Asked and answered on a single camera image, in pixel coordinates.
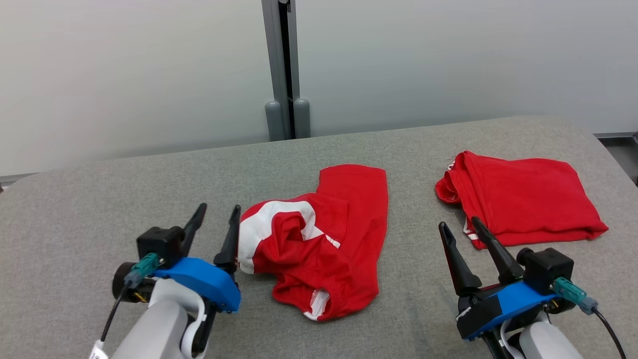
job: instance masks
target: white stripe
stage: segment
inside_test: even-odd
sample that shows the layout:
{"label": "white stripe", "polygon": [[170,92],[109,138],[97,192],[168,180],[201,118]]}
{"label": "white stripe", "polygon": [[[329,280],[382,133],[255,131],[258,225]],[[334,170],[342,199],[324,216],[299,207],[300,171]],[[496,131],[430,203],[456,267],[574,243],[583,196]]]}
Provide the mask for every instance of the white stripe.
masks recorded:
{"label": "white stripe", "polygon": [[[301,236],[304,241],[315,239],[321,236],[323,231],[315,227],[315,209],[306,201],[281,202],[270,201],[265,203],[254,215],[244,219],[239,226],[239,243],[237,246],[237,260],[239,268],[248,273],[254,274],[255,264],[253,257],[259,243],[272,235],[272,219],[278,213],[299,212],[303,217],[306,226],[301,229]],[[335,247],[341,244],[330,238],[326,234],[326,239]]]}
{"label": "white stripe", "polygon": [[471,229],[468,229],[468,217],[465,217],[465,224],[463,225],[463,233],[465,233],[465,235],[473,241],[478,241],[479,237],[478,235],[472,231]]}
{"label": "white stripe", "polygon": [[304,315],[313,321],[316,321],[317,318],[323,315],[325,312],[325,306],[328,304],[328,299],[330,299],[330,293],[328,293],[324,289],[315,290],[312,298],[310,299],[310,307],[312,308],[312,312],[304,312]]}

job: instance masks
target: gray fabric surface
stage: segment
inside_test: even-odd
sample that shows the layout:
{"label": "gray fabric surface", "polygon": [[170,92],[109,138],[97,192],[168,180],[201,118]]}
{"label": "gray fabric surface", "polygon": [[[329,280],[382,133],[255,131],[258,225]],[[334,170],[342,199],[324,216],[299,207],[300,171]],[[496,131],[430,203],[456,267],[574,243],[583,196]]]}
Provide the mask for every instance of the gray fabric surface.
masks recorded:
{"label": "gray fabric surface", "polygon": [[[455,328],[457,298],[437,230],[448,222],[474,273],[484,284],[497,281],[487,251],[463,236],[461,210],[434,194],[450,161],[466,149],[574,166],[610,229],[595,241],[550,246],[575,260],[573,279],[600,302],[628,356],[638,356],[638,190],[593,136],[558,119],[532,117],[129,158],[20,180],[0,195],[0,356],[88,357],[113,304],[112,275],[136,259],[139,234],[154,225],[184,225],[207,202],[191,255],[212,262],[234,204],[248,208],[314,191],[320,169],[356,163],[384,168],[388,176],[377,299],[355,315],[313,323],[272,299],[273,278],[238,272],[241,310],[218,316],[207,357],[489,358],[483,342],[464,342]],[[108,353],[143,310],[121,305]],[[572,310],[553,323],[586,358],[617,357],[594,316]]]}

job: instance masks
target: cable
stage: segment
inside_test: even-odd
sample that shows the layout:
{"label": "cable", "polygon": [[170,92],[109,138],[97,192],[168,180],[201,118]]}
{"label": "cable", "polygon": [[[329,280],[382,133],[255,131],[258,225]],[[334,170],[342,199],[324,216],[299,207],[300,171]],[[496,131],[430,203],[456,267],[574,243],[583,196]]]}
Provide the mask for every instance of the cable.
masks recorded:
{"label": "cable", "polygon": [[122,287],[122,290],[120,291],[119,296],[117,297],[115,303],[113,303],[113,308],[111,308],[111,313],[108,315],[107,323],[104,326],[104,330],[102,331],[102,336],[100,337],[100,341],[104,342],[107,339],[108,329],[111,327],[111,322],[113,321],[113,317],[115,316],[115,312],[117,311],[117,306],[122,301],[122,298],[126,294],[126,291],[130,287],[130,285],[131,285],[130,281],[127,281],[124,283],[124,287]]}
{"label": "cable", "polygon": [[598,311],[598,308],[593,307],[591,309],[591,311],[594,312],[594,314],[596,314],[596,316],[600,319],[600,321],[603,323],[603,325],[605,325],[605,328],[607,328],[607,331],[609,332],[609,335],[611,335],[611,339],[614,340],[614,344],[616,345],[616,348],[618,348],[618,353],[620,354],[620,357],[622,359],[627,359],[627,356],[625,355],[625,351],[623,350],[623,346],[620,345],[620,341],[618,340],[618,337],[616,336],[616,333],[614,333],[614,330],[611,328],[611,325],[609,325],[609,322]]}

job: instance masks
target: white wall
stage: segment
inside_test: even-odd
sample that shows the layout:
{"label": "white wall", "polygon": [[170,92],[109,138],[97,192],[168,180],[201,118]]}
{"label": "white wall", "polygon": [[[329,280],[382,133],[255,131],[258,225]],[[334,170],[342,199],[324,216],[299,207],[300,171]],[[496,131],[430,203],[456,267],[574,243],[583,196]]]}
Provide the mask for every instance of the white wall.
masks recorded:
{"label": "white wall", "polygon": [[268,141],[259,2],[4,0],[0,176]]}
{"label": "white wall", "polygon": [[313,136],[552,114],[638,131],[638,2],[295,0]]}

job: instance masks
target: red cloth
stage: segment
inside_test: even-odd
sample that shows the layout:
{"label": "red cloth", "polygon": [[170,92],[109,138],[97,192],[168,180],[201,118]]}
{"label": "red cloth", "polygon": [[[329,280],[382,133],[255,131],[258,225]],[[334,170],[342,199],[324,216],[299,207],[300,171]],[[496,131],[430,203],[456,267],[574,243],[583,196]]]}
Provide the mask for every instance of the red cloth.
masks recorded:
{"label": "red cloth", "polygon": [[275,274],[272,296],[312,320],[357,312],[379,293],[376,261],[387,214],[384,170],[328,167],[316,193],[261,202],[243,214],[239,267]]}
{"label": "red cloth", "polygon": [[[609,228],[587,198],[576,171],[546,158],[506,161],[461,152],[435,186],[445,203],[461,203],[504,246],[592,240]],[[486,246],[468,220],[474,247]]]}

